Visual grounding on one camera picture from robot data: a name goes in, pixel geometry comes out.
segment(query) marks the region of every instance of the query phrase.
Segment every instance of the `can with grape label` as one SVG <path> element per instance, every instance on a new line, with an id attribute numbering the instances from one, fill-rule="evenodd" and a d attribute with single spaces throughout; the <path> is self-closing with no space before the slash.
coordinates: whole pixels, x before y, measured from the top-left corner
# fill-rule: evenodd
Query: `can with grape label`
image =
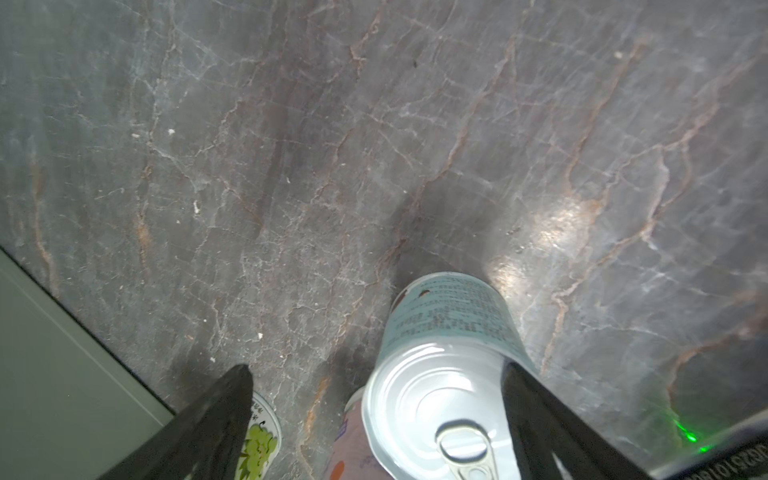
<path id="1" fill-rule="evenodd" d="M 250 407 L 250 420 L 237 461 L 234 480 L 260 480 L 266 474 L 283 443 L 283 433 L 277 415 L 270 404 L 254 392 Z"/>
<path id="2" fill-rule="evenodd" d="M 398 480 L 516 478 L 501 389 L 509 362 L 536 374 L 493 287 L 462 273 L 408 285 L 362 400 L 379 463 Z"/>

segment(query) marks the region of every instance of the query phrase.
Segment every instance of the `grape illustration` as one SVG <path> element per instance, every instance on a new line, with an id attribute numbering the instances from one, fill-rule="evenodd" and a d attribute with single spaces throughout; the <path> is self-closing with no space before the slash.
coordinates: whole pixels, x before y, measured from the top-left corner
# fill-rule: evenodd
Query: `grape illustration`
<path id="1" fill-rule="evenodd" d="M 259 480 L 266 461 L 277 448 L 277 439 L 261 426 L 252 425 L 244 447 L 240 453 L 239 480 Z"/>

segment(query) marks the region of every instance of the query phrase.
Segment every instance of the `gray marble surface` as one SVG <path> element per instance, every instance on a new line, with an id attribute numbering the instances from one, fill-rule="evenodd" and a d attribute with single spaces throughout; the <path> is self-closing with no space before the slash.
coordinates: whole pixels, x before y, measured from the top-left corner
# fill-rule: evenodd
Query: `gray marble surface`
<path id="1" fill-rule="evenodd" d="M 766 406 L 765 2 L 2 10 L 0 245 L 175 409 L 250 364 L 270 477 L 319 477 L 437 270 L 644 467 Z"/>

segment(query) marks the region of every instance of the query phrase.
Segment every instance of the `green led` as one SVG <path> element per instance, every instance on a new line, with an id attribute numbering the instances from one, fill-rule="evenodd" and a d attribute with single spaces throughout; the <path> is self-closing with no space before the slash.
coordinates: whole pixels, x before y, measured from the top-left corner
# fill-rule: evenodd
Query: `green led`
<path id="1" fill-rule="evenodd" d="M 696 443 L 699 441 L 698 437 L 696 437 L 692 431 L 683 427 L 680 424 L 680 422 L 678 422 L 677 420 L 675 421 L 675 425 L 677 425 L 677 427 L 680 429 L 683 436 L 688 440 L 688 442 Z"/>

